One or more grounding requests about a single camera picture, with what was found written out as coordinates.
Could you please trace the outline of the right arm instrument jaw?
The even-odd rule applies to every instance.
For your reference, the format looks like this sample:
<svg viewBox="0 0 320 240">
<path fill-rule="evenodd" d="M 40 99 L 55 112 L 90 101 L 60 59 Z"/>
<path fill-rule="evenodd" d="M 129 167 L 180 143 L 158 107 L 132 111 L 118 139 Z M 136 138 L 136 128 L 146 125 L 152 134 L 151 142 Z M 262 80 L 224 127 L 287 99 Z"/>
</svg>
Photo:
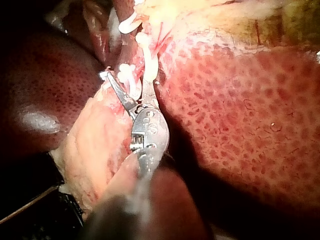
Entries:
<svg viewBox="0 0 320 240">
<path fill-rule="evenodd" d="M 154 89 L 153 81 L 146 80 L 145 78 L 142 80 L 142 95 L 141 101 L 145 104 L 155 104 L 156 93 Z"/>
<path fill-rule="evenodd" d="M 129 114 L 129 116 L 131 118 L 136 118 L 136 109 L 138 106 L 138 102 L 124 91 L 124 89 L 119 85 L 110 71 L 106 73 L 106 77 L 108 78 L 113 90 L 115 91 L 115 94 L 117 95 L 119 101 Z"/>
</svg>

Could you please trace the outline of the right arm instrument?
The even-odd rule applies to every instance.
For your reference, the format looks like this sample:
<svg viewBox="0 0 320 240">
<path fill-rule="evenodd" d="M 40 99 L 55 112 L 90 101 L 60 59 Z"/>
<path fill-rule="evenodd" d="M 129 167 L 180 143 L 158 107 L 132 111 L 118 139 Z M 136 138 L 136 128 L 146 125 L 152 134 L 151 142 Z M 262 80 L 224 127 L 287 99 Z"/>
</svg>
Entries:
<svg viewBox="0 0 320 240">
<path fill-rule="evenodd" d="M 138 177 L 152 175 L 168 149 L 170 132 L 162 112 L 147 104 L 130 111 L 133 117 L 130 149 L 137 156 Z"/>
</svg>

